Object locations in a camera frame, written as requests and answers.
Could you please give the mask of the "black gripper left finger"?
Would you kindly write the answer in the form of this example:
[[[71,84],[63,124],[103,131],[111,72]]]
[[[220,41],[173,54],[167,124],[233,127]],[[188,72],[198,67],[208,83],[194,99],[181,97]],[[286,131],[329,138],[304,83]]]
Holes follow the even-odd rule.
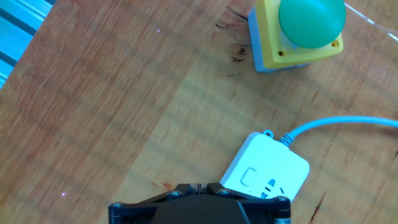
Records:
[[[190,184],[178,184],[174,189],[138,203],[114,202],[108,207],[109,224],[137,223],[153,219],[157,209],[166,202],[193,195],[196,188]]]

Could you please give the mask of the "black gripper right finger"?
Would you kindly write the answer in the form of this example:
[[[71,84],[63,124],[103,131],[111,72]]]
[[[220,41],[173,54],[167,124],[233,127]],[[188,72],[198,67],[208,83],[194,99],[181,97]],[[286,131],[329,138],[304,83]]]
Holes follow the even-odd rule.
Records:
[[[241,207],[241,213],[248,219],[249,223],[292,223],[290,200],[285,196],[257,198],[227,189],[219,183],[207,184],[206,193],[230,198],[238,202]]]

